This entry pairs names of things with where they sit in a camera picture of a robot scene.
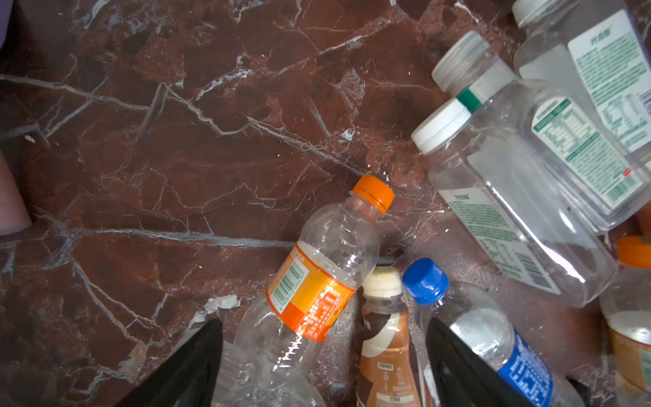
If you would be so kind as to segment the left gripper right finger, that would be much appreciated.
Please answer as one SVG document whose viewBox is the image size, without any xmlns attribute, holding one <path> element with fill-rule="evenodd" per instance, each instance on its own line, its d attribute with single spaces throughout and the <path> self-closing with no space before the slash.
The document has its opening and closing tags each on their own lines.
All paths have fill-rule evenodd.
<svg viewBox="0 0 651 407">
<path fill-rule="evenodd" d="M 442 406 L 530 406 L 449 327 L 432 318 L 427 325 L 427 352 Z"/>
</svg>

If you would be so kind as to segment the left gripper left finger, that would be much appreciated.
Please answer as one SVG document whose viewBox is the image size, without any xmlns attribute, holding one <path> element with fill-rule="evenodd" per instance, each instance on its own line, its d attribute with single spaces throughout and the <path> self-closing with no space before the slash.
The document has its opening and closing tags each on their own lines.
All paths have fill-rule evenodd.
<svg viewBox="0 0 651 407">
<path fill-rule="evenodd" d="M 222 351 L 222 322 L 211 320 L 118 405 L 210 406 Z"/>
</svg>

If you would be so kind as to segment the blue label water bottle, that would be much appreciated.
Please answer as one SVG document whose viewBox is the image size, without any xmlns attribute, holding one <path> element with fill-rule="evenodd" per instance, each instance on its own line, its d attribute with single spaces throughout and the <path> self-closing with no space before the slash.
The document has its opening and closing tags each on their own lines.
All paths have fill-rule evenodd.
<svg viewBox="0 0 651 407">
<path fill-rule="evenodd" d="M 418 305 L 422 332 L 430 322 L 442 322 L 535 406 L 585 405 L 578 391 L 547 367 L 481 288 L 449 279 L 429 258 L 407 268 L 403 285 Z"/>
</svg>

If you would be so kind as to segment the brown coffee bottle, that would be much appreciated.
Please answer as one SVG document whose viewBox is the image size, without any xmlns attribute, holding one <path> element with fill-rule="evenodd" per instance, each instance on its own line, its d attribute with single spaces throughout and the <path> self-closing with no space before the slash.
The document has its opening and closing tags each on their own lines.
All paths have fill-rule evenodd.
<svg viewBox="0 0 651 407">
<path fill-rule="evenodd" d="M 362 285 L 364 340 L 356 400 L 359 406 L 423 406 L 425 393 L 403 301 L 398 269 L 378 266 Z"/>
</svg>

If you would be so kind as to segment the orange label bottle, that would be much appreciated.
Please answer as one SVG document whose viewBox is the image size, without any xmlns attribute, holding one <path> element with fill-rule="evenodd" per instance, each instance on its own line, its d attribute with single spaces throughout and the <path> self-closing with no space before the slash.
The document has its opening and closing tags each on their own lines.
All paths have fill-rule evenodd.
<svg viewBox="0 0 651 407">
<path fill-rule="evenodd" d="M 600 295 L 615 358 L 620 406 L 650 405 L 650 237 L 617 244 L 619 270 Z"/>
<path fill-rule="evenodd" d="M 379 259 L 376 223 L 395 194 L 365 175 L 305 223 L 225 346 L 213 406 L 322 406 L 307 381 L 328 332 Z"/>
</svg>

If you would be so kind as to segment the clear square bottle green label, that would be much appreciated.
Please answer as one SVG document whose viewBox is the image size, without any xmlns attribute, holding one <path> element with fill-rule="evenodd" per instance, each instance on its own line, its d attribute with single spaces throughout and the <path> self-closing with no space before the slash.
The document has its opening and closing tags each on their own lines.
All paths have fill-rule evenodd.
<svg viewBox="0 0 651 407">
<path fill-rule="evenodd" d="M 650 164 L 650 59 L 623 1 L 517 0 L 527 34 L 515 53 L 523 79 L 570 92 L 633 157 Z"/>
</svg>

